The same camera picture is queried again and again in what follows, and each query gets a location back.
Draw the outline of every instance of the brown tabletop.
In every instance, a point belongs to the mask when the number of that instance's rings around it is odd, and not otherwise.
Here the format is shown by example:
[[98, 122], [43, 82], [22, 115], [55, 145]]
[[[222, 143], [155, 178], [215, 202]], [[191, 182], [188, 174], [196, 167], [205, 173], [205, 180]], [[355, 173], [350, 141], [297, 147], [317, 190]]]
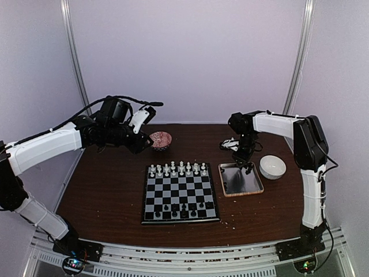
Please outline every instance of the brown tabletop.
[[[142, 246], [201, 247], [253, 244], [297, 237], [303, 215], [300, 171], [282, 137], [259, 134], [262, 152], [252, 161], [276, 155], [287, 172], [270, 181], [261, 175], [262, 194], [225, 197], [218, 165], [233, 162], [231, 152], [219, 150], [219, 142], [236, 134], [227, 125], [148, 125], [144, 131], [172, 134], [169, 150], [146, 149], [133, 155], [125, 147], [96, 147], [84, 152], [58, 208], [81, 238]], [[141, 225], [145, 168], [170, 161], [210, 163], [221, 221]]]

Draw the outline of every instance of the black cable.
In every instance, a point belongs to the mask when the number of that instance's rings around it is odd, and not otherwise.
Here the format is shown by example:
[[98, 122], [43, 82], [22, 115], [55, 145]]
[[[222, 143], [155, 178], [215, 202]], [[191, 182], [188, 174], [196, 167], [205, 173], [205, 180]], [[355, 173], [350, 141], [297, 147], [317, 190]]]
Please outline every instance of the black cable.
[[322, 266], [328, 261], [328, 259], [329, 259], [329, 257], [330, 257], [330, 255], [332, 254], [332, 251], [333, 251], [333, 248], [334, 248], [334, 238], [333, 238], [333, 234], [332, 234], [332, 232], [330, 231], [330, 227], [329, 227], [329, 225], [328, 225], [328, 222], [327, 222], [327, 220], [326, 219], [324, 219], [324, 222], [325, 222], [325, 226], [327, 227], [327, 230], [328, 230], [328, 233], [329, 233], [329, 235], [330, 235], [330, 238], [331, 238], [331, 240], [332, 240], [332, 245], [331, 245], [331, 247], [330, 247], [330, 251], [329, 251], [329, 253], [328, 253], [328, 256], [327, 256], [327, 258], [325, 258], [325, 260], [324, 260], [324, 262], [317, 268], [317, 269], [315, 269], [314, 270], [314, 273], [315, 272], [317, 272], [319, 269], [321, 269], [322, 268]]
[[[60, 123], [58, 126], [54, 127], [53, 130], [57, 130], [57, 129], [63, 127], [64, 125], [66, 125], [68, 122], [70, 122], [73, 119], [75, 119], [77, 116], [79, 116], [81, 113], [83, 113], [87, 109], [91, 108], [92, 106], [94, 106], [94, 105], [96, 105], [96, 104], [98, 104], [100, 102], [103, 102], [103, 101], [109, 100], [109, 99], [126, 99], [126, 100], [129, 100], [129, 101], [138, 103], [138, 104], [143, 104], [143, 105], [148, 105], [148, 106], [153, 106], [153, 107], [161, 107], [161, 106], [164, 105], [163, 102], [147, 102], [147, 101], [141, 101], [141, 100], [137, 100], [135, 98], [132, 98], [132, 97], [129, 97], [129, 96], [124, 96], [124, 95], [106, 96], [104, 98], [100, 98], [98, 100], [95, 100], [91, 104], [87, 105], [86, 107], [84, 107], [83, 109], [81, 109], [80, 111], [78, 111], [77, 113], [75, 113], [74, 115], [72, 115], [70, 118], [68, 118], [64, 122]], [[38, 133], [38, 134], [34, 134], [33, 136], [30, 136], [30, 137], [26, 137], [26, 138], [24, 138], [24, 139], [16, 142], [14, 144], [14, 146], [15, 145], [18, 145], [18, 144], [21, 144], [21, 143], [25, 143], [26, 141], [35, 139], [35, 138], [37, 138], [39, 136], [43, 136], [44, 134], [48, 134], [50, 132], [51, 132], [50, 130], [47, 130], [47, 131], [43, 131], [43, 132]]]

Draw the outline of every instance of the white enclosure wall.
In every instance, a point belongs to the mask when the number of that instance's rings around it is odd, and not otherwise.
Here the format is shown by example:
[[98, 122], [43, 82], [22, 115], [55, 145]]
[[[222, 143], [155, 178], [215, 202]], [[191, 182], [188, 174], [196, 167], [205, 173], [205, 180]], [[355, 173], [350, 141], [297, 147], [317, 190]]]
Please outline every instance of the white enclosure wall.
[[317, 1], [293, 113], [319, 116], [340, 167], [327, 175], [327, 214], [342, 226], [359, 276], [369, 261], [369, 2]]
[[[0, 5], [0, 140], [8, 143], [51, 128], [82, 107], [59, 0]], [[27, 191], [54, 209], [76, 152], [20, 177]], [[19, 277], [35, 228], [0, 212], [1, 276]]]
[[70, 1], [89, 100], [162, 101], [157, 123], [281, 112], [304, 7], [304, 0]]

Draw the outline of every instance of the white robotic arm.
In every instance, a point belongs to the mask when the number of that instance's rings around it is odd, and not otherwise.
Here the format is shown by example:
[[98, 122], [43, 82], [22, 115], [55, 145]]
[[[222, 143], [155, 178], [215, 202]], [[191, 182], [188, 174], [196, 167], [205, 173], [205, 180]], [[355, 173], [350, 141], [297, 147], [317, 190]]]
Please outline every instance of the white robotic arm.
[[325, 230], [325, 176], [328, 146], [319, 120], [315, 116], [289, 117], [256, 111], [232, 114], [229, 126], [239, 140], [225, 140], [221, 149], [233, 150], [237, 165], [247, 167], [255, 149], [257, 133], [266, 132], [294, 140], [295, 162], [300, 168], [304, 186], [304, 214], [301, 226], [301, 252], [321, 246]]
[[[18, 176], [45, 160], [92, 144], [100, 148], [124, 145], [134, 154], [152, 145], [150, 137], [140, 131], [141, 126], [155, 116], [156, 112], [151, 106], [141, 108], [125, 121], [128, 109], [131, 111], [128, 102], [113, 96], [103, 100], [101, 109], [91, 117], [80, 115], [40, 136], [6, 145], [0, 142], [0, 208], [18, 213], [46, 231], [58, 243], [54, 249], [64, 248], [64, 253], [73, 252], [78, 257], [81, 251], [84, 255], [84, 250], [90, 248], [88, 259], [95, 261], [99, 259], [96, 250], [99, 252], [100, 245], [84, 245], [78, 240], [75, 229], [27, 193]], [[154, 102], [154, 105], [162, 106], [162, 103]]]

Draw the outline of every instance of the chessboard square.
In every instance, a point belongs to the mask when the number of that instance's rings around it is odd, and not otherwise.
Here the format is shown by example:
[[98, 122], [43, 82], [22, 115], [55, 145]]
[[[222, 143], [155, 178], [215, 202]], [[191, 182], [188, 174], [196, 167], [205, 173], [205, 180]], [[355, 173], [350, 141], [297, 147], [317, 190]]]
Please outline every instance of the chessboard square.
[[146, 198], [154, 198], [155, 192], [146, 192]]
[[172, 196], [172, 193], [170, 190], [164, 190], [163, 191], [163, 197], [171, 197]]
[[196, 203], [189, 203], [189, 210], [197, 209]]
[[178, 197], [179, 191], [178, 190], [171, 190], [171, 197]]
[[187, 189], [195, 189], [195, 184], [194, 183], [187, 184]]
[[163, 211], [163, 205], [158, 204], [158, 205], [154, 205], [154, 211], [157, 212], [162, 212]]
[[204, 203], [205, 202], [204, 196], [196, 196], [196, 202], [197, 203]]
[[212, 195], [205, 195], [204, 196], [205, 202], [213, 202], [213, 196]]
[[205, 203], [205, 208], [206, 209], [213, 209], [214, 208], [214, 203], [213, 202], [206, 202]]
[[201, 181], [204, 183], [204, 182], [209, 182], [210, 179], [208, 176], [201, 176]]
[[172, 199], [171, 201], [172, 204], [179, 204], [179, 197], [172, 197], [171, 199]]
[[180, 212], [180, 218], [189, 218], [189, 212], [181, 211]]
[[154, 204], [154, 198], [146, 198], [146, 205], [153, 205]]
[[163, 190], [166, 191], [166, 190], [171, 190], [171, 185], [170, 184], [165, 184], [163, 185]]
[[179, 211], [179, 204], [172, 204], [171, 205], [171, 211]]
[[148, 179], [148, 185], [155, 185], [155, 179]]
[[205, 218], [205, 217], [206, 217], [206, 210], [204, 210], [204, 209], [199, 209], [199, 210], [197, 211], [197, 216], [198, 216], [199, 218]]
[[155, 190], [155, 185], [148, 185], [147, 191], [153, 192]]
[[196, 203], [196, 196], [188, 196], [187, 199], [189, 203]]
[[179, 184], [179, 189], [180, 190], [187, 190], [186, 184]]
[[214, 209], [209, 209], [206, 211], [206, 215], [209, 217], [209, 218], [215, 218], [216, 217], [216, 213], [215, 213], [215, 210]]
[[154, 204], [155, 205], [162, 205], [163, 204], [163, 199], [162, 198], [155, 198], [154, 199]]
[[146, 205], [145, 212], [155, 212], [154, 205]]
[[158, 190], [155, 192], [155, 197], [161, 198], [163, 196], [163, 191], [162, 190]]
[[195, 183], [196, 189], [202, 189], [202, 183]]
[[155, 185], [155, 191], [163, 191], [163, 185]]
[[202, 187], [204, 189], [210, 189], [212, 186], [211, 186], [210, 182], [204, 182], [204, 183], [202, 183]]
[[186, 190], [180, 190], [179, 191], [179, 197], [183, 197], [183, 196], [187, 196], [187, 191]]
[[146, 212], [145, 213], [145, 220], [154, 219], [154, 213], [153, 212]]
[[204, 189], [204, 195], [212, 195], [211, 189]]
[[170, 197], [164, 197], [163, 198], [163, 204], [170, 204], [171, 203], [171, 198]]
[[186, 183], [193, 183], [194, 177], [186, 177]]
[[181, 204], [187, 203], [187, 202], [188, 202], [187, 196], [185, 196], [185, 197], [180, 197], [180, 198], [179, 198], [179, 202], [180, 202]]
[[187, 195], [188, 196], [195, 196], [196, 194], [195, 194], [195, 190], [194, 189], [188, 189], [187, 190]]
[[171, 219], [172, 218], [172, 212], [163, 212], [162, 217], [163, 217], [163, 219]]
[[204, 195], [204, 190], [203, 189], [196, 189], [195, 194], [196, 194], [196, 196], [202, 196], [202, 195]]

